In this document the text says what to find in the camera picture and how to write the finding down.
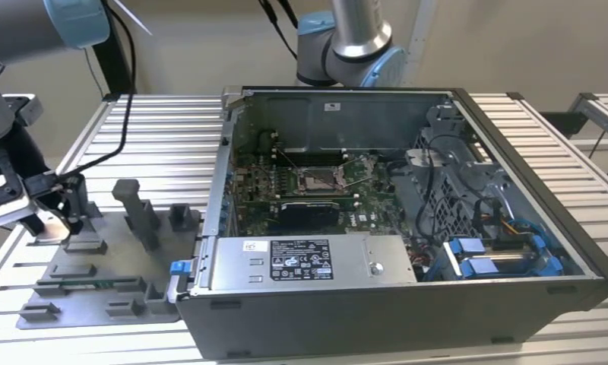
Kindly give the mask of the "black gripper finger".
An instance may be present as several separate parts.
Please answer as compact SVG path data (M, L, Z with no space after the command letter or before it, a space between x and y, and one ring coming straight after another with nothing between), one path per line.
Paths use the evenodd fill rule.
M39 237L47 231L45 223L40 217L40 213L41 210L39 209L19 219L20 225L25 228L33 237Z
M61 219L71 235L96 235L92 219L101 217L96 204L88 199L85 176L59 179L57 192L61 196Z

